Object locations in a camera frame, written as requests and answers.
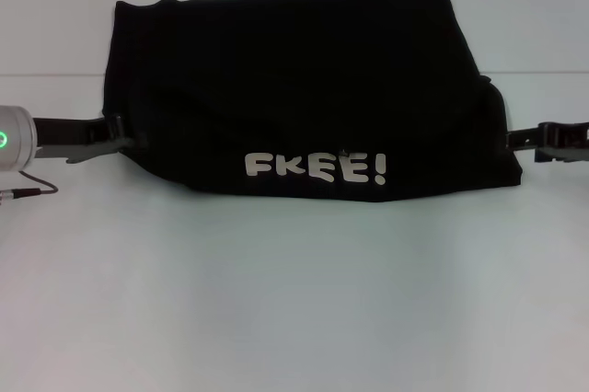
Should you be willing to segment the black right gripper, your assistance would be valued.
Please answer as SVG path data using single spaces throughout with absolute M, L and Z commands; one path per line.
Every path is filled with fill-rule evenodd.
M 537 127 L 509 131 L 508 151 L 535 150 L 536 163 L 588 161 L 588 123 L 542 122 Z

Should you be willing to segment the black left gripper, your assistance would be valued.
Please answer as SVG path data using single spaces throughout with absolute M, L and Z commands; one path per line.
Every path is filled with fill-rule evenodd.
M 77 164 L 124 151 L 145 151 L 144 133 L 137 132 L 121 114 L 94 120 L 34 118 L 36 159 L 63 158 Z

